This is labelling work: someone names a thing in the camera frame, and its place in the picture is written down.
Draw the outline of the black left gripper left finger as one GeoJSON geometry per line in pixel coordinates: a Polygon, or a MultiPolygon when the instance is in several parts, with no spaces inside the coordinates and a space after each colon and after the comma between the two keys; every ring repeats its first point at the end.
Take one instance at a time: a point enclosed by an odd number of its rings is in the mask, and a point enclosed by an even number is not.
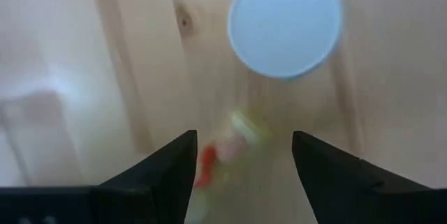
{"type": "Polygon", "coordinates": [[[93,224],[184,224],[196,175],[197,131],[188,130],[95,187],[93,224]]]}

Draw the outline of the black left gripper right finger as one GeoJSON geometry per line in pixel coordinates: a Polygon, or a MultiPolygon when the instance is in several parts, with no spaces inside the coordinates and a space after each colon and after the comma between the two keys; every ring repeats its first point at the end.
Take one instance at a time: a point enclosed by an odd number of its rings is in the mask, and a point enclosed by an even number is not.
{"type": "Polygon", "coordinates": [[[318,224],[447,224],[447,188],[433,189],[295,131],[296,170],[318,224]]]}

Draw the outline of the clear pill bottle white cap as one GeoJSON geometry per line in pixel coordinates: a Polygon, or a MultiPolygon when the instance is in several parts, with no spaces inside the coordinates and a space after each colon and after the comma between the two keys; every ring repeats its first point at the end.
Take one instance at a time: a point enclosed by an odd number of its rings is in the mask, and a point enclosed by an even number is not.
{"type": "Polygon", "coordinates": [[[252,71],[294,79],[330,56],[341,35],[343,14],[342,0],[232,0],[228,39],[252,71]]]}
{"type": "Polygon", "coordinates": [[[271,140],[266,120],[249,110],[235,110],[198,154],[197,175],[184,224],[205,224],[214,209],[227,202],[243,170],[271,140]]]}

